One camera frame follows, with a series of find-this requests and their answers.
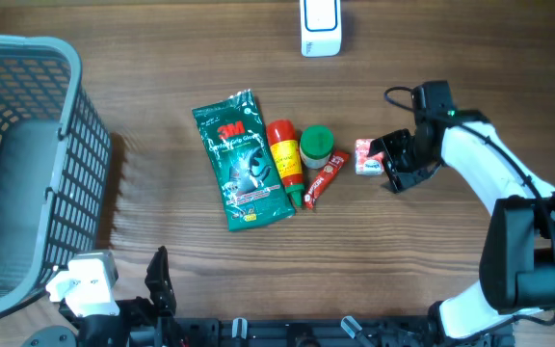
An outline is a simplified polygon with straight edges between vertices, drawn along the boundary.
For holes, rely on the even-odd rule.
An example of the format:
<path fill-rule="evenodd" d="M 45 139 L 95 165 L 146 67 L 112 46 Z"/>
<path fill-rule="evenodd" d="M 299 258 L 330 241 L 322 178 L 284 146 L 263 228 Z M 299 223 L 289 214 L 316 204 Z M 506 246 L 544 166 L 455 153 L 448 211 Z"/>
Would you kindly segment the small red white box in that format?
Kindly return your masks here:
<path fill-rule="evenodd" d="M 355 142 L 355 170 L 357 175 L 381 175 L 384 153 L 369 156 L 372 139 L 357 139 Z"/>

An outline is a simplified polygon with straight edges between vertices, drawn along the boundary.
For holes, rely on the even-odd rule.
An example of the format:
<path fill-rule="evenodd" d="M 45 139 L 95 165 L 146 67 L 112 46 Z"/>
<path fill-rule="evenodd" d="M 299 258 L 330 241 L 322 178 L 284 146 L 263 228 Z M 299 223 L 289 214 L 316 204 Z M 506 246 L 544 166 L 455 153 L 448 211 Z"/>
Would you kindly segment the red coffee stick sachet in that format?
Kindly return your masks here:
<path fill-rule="evenodd" d="M 330 157 L 328 163 L 322 168 L 318 175 L 312 180 L 304 195 L 304 205 L 307 209 L 313 209 L 317 200 L 335 179 L 338 172 L 349 160 L 350 154 L 336 150 Z"/>

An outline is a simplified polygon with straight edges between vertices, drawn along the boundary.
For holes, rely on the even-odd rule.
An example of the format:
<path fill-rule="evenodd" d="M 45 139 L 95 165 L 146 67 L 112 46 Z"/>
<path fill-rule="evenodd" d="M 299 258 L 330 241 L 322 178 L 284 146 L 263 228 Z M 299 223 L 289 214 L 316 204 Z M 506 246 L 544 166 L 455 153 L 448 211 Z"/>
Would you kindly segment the green lid jar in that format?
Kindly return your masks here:
<path fill-rule="evenodd" d="M 334 137 L 324 125 L 312 125 L 303 131 L 300 139 L 300 155 L 309 169 L 321 169 L 333 153 Z"/>

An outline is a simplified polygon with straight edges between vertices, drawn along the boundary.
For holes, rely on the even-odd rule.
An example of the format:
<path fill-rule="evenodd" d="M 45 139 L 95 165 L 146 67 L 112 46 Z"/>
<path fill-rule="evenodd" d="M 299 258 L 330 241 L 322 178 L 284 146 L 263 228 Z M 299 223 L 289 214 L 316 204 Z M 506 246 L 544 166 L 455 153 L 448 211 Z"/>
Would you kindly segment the green 3M gloves packet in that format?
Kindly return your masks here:
<path fill-rule="evenodd" d="M 198 107 L 192 114 L 219 186 L 230 231 L 264 227 L 296 214 L 251 90 Z"/>

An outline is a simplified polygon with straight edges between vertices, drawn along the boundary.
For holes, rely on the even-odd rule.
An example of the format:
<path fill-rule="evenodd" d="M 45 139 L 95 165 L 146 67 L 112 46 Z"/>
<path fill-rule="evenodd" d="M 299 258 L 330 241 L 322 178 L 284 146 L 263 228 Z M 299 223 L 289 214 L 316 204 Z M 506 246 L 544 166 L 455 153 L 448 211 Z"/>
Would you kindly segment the red sauce bottle green cap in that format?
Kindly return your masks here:
<path fill-rule="evenodd" d="M 297 131 L 290 120 L 275 120 L 267 126 L 267 138 L 287 195 L 303 206 L 304 177 Z"/>

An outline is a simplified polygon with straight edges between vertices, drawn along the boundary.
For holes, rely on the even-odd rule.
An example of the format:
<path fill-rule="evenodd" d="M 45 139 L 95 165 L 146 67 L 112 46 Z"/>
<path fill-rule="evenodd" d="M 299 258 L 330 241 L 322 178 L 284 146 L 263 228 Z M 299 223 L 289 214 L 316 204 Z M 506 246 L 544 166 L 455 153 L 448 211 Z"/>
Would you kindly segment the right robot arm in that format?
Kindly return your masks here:
<path fill-rule="evenodd" d="M 403 193 L 455 170 L 490 214 L 477 281 L 430 309 L 429 339 L 455 346 L 519 321 L 555 325 L 555 187 L 537 177 L 476 109 L 458 109 L 445 81 L 408 90 L 415 130 L 372 141 L 387 188 Z"/>

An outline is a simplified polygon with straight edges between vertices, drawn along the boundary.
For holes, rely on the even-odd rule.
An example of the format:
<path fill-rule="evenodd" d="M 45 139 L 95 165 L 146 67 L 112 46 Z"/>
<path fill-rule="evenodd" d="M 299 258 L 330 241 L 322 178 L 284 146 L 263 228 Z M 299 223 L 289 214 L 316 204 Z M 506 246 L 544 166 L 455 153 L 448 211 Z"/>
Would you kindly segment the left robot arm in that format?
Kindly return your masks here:
<path fill-rule="evenodd" d="M 47 285 L 49 300 L 77 329 L 43 328 L 25 346 L 187 346 L 186 334 L 175 320 L 176 299 L 169 273 L 168 251 L 162 246 L 146 269 L 150 297 L 115 299 L 119 278 L 109 251 L 75 255 L 67 268 Z"/>

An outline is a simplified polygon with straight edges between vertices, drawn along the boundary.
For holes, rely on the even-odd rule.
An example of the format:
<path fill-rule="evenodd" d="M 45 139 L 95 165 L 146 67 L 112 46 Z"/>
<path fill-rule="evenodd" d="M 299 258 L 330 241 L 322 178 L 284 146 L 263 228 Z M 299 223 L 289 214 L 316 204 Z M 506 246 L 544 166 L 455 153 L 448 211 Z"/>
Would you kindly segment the white barcode scanner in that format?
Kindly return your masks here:
<path fill-rule="evenodd" d="M 330 57 L 340 52 L 340 0 L 300 0 L 300 22 L 301 53 L 304 57 Z"/>

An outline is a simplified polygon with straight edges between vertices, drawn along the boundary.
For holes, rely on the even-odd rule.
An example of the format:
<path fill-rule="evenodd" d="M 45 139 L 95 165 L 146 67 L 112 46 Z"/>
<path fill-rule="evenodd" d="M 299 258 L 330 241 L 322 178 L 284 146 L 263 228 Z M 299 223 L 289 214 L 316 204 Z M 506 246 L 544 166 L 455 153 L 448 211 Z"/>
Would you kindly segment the grey plastic shopping basket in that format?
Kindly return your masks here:
<path fill-rule="evenodd" d="M 76 50 L 0 36 L 0 312 L 94 247 L 111 155 Z"/>

